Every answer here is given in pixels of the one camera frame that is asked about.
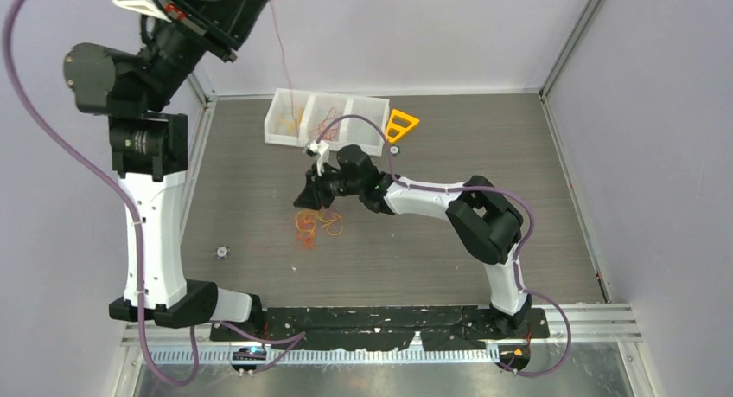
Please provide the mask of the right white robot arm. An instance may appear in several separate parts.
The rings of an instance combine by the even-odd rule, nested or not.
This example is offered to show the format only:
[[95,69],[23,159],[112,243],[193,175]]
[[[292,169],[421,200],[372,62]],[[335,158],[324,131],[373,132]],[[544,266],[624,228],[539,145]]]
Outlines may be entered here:
[[357,145],[336,153],[337,166],[328,164],[329,146],[306,144],[314,162],[306,172],[297,208],[329,208],[337,197],[356,196],[376,214],[422,215],[447,221],[467,252],[484,266],[491,288],[488,317],[503,336],[517,336],[528,324],[532,296],[523,286],[519,250],[524,217],[483,176],[467,182],[419,182],[381,171]]

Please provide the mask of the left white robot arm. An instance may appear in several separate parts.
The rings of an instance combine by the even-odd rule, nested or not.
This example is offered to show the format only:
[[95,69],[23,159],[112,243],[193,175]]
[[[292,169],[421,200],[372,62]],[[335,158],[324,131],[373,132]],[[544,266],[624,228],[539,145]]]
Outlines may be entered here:
[[183,273],[188,118],[165,108],[205,54],[235,61],[269,0],[115,1],[140,14],[141,49],[82,42],[63,63],[77,108],[108,119],[112,185],[128,208],[128,276],[110,317],[173,329],[227,321],[256,339],[265,328],[258,297]]

